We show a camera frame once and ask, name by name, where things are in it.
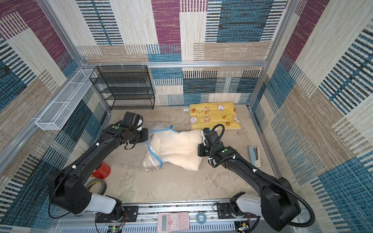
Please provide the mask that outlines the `cream fleece blanket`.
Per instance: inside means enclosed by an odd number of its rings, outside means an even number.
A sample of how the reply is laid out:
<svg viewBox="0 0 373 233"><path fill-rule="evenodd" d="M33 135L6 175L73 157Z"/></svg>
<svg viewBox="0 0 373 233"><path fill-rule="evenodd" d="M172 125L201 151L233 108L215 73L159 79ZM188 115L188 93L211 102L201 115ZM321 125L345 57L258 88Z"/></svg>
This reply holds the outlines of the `cream fleece blanket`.
<svg viewBox="0 0 373 233"><path fill-rule="evenodd" d="M198 156L198 145L203 142L200 130L163 133L161 151L166 163L182 167L185 170L198 171L202 158Z"/></svg>

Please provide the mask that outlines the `clear vacuum bag blue zipper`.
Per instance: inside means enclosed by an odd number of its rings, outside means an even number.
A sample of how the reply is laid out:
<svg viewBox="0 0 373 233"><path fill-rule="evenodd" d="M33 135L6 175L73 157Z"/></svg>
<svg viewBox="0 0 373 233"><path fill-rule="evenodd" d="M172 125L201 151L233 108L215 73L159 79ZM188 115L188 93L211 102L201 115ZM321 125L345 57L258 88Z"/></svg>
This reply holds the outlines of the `clear vacuum bag blue zipper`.
<svg viewBox="0 0 373 233"><path fill-rule="evenodd" d="M165 156L160 154L161 137L163 136L164 132L167 134L170 134L171 132L176 134L178 131L174 129L173 125L157 121L151 122L148 128L148 140L146 141L147 151L142 162L142 166L146 169L146 171L160 170L163 167L163 164L166 163L166 159L164 158Z"/></svg>

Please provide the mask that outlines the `yellow cartoon print blanket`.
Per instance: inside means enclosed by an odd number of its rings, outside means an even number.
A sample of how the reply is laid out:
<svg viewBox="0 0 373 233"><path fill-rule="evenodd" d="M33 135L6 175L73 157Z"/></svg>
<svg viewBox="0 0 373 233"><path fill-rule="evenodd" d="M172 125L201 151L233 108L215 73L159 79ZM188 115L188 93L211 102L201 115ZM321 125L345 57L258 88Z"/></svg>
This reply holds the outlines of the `yellow cartoon print blanket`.
<svg viewBox="0 0 373 233"><path fill-rule="evenodd" d="M191 104L189 112L191 130L212 129L217 124L224 125L226 130L241 129L233 102Z"/></svg>

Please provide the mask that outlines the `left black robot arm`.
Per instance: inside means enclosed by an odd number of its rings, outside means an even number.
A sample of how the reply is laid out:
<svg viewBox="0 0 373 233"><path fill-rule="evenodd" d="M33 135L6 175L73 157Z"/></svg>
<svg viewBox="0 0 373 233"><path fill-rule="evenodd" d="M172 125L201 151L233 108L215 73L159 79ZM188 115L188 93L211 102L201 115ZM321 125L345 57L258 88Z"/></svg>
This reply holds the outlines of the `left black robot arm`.
<svg viewBox="0 0 373 233"><path fill-rule="evenodd" d="M122 217L122 202L116 198L91 193L85 184L108 155L121 145L132 146L148 140L141 115L126 112L123 120L102 130L98 140L77 160L48 175L50 204L69 213L96 212L114 220Z"/></svg>

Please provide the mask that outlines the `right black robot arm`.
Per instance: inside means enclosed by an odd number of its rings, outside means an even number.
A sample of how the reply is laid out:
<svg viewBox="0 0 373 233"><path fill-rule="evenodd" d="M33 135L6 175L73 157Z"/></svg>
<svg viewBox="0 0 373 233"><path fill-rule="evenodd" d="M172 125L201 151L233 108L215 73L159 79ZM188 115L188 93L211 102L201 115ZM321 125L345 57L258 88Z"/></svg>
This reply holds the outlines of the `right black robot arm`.
<svg viewBox="0 0 373 233"><path fill-rule="evenodd" d="M264 218L267 224L276 231L285 226L307 228L316 220L312 207L298 194L290 182L281 177L279 179L264 173L246 159L234 148L226 147L221 138L225 126L218 124L212 129L202 130L203 141L198 146L198 156L208 157L213 168L223 166L248 183L258 194L252 197L240 192L230 200L232 213L241 216L245 213Z"/></svg>

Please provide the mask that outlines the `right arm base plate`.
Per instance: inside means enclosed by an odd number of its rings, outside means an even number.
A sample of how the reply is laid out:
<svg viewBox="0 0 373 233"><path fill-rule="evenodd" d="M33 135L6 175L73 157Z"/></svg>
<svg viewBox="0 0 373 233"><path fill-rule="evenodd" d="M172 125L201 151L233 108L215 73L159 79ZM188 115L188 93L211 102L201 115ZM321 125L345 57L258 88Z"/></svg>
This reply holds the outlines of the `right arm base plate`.
<svg viewBox="0 0 373 233"><path fill-rule="evenodd" d="M218 219L229 219L229 218L257 218L257 215L251 213L240 212L237 208L232 207L231 203L214 203L212 206L214 212L217 213Z"/></svg>

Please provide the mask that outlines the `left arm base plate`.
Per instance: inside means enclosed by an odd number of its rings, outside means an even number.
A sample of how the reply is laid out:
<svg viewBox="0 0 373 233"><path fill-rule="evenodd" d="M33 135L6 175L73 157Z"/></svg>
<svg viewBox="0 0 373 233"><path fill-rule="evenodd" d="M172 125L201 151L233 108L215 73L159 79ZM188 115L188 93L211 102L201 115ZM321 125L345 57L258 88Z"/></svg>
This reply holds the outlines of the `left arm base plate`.
<svg viewBox="0 0 373 233"><path fill-rule="evenodd" d="M121 209L114 209L110 214L99 213L96 223L124 223L136 222L138 217L139 206L122 206Z"/></svg>

